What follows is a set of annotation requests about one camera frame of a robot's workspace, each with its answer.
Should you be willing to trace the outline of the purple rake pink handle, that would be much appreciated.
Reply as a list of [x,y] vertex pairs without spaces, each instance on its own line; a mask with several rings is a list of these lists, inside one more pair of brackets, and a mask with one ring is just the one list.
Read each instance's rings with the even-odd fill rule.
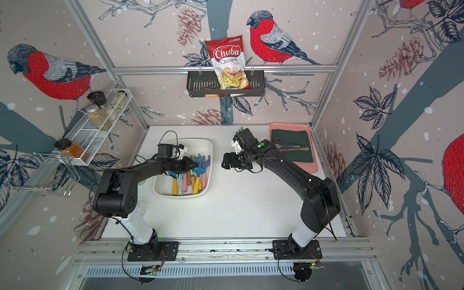
[[202,190],[205,190],[206,187],[207,187],[207,181],[208,181],[208,177],[207,177],[207,170],[210,166],[210,156],[208,156],[207,158],[205,156],[203,156],[203,161],[202,161],[202,165],[201,165],[201,168],[202,168],[202,171],[203,171],[203,174],[201,175],[201,184],[202,184]]

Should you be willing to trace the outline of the lime rake wooden handle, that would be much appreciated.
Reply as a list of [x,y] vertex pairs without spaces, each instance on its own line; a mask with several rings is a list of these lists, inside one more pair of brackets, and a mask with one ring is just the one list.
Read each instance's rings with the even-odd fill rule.
[[192,180],[191,180],[192,174],[190,171],[187,173],[187,185],[191,186],[192,185]]

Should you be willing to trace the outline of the light blue fork pale handle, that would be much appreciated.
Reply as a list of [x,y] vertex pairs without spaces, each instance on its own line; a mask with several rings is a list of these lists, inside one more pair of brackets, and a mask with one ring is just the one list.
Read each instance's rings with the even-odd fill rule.
[[183,175],[180,175],[177,179],[177,186],[178,186],[178,196],[183,195],[182,191],[182,183],[183,183]]

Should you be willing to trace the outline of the blue fork yellow handle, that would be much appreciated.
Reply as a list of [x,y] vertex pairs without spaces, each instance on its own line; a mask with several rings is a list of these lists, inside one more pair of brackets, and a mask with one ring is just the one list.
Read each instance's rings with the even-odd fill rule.
[[172,195],[177,196],[178,195],[178,178],[179,175],[175,174],[174,172],[168,172],[169,176],[173,178],[172,180]]

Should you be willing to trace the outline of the blue rake yellow handle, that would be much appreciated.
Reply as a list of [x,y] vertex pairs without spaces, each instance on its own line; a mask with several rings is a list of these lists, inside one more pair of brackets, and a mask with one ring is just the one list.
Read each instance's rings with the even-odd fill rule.
[[203,171],[202,171],[201,165],[202,165],[202,161],[203,161],[203,156],[198,155],[198,161],[199,161],[199,167],[198,167],[199,174],[198,174],[198,176],[200,177],[199,192],[202,192],[203,190],[202,190],[202,184],[201,184],[201,175],[203,174]]

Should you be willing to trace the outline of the purple fork pink handle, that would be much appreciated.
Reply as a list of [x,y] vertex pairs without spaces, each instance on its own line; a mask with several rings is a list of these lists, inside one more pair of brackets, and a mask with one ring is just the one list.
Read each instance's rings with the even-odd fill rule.
[[189,180],[189,178],[188,178],[187,174],[183,174],[183,176],[182,176],[182,188],[181,188],[182,193],[186,193],[186,192],[187,192],[187,189],[188,189],[188,180]]

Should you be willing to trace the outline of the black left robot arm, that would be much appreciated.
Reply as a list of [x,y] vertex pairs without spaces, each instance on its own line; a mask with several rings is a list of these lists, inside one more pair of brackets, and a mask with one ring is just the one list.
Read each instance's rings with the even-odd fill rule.
[[198,163],[186,157],[184,149],[183,145],[162,143],[158,152],[141,164],[105,170],[94,195],[94,211],[120,221],[133,245],[154,244],[157,234],[137,209],[138,184],[153,176],[171,172],[178,177],[197,168]]

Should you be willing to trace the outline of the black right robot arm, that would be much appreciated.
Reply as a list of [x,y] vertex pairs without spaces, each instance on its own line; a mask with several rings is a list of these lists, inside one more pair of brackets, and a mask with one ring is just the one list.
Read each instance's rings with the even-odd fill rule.
[[290,245],[306,247],[340,213],[337,187],[330,178],[322,180],[306,172],[269,140],[258,141],[249,129],[237,132],[232,145],[235,152],[224,154],[222,168],[251,172],[256,163],[261,170],[268,169],[285,181],[303,201],[302,222],[289,236]]

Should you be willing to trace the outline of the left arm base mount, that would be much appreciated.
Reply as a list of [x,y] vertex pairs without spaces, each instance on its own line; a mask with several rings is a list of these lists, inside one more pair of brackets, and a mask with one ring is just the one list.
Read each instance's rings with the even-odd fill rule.
[[146,244],[130,243],[128,262],[175,261],[180,243],[160,242],[155,230]]

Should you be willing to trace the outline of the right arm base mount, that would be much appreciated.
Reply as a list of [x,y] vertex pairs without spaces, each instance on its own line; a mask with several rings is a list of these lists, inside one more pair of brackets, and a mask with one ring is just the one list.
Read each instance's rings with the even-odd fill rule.
[[320,260],[323,255],[318,240],[311,240],[305,247],[299,246],[289,236],[287,239],[273,240],[272,247],[268,249],[273,253],[275,260],[314,259]]

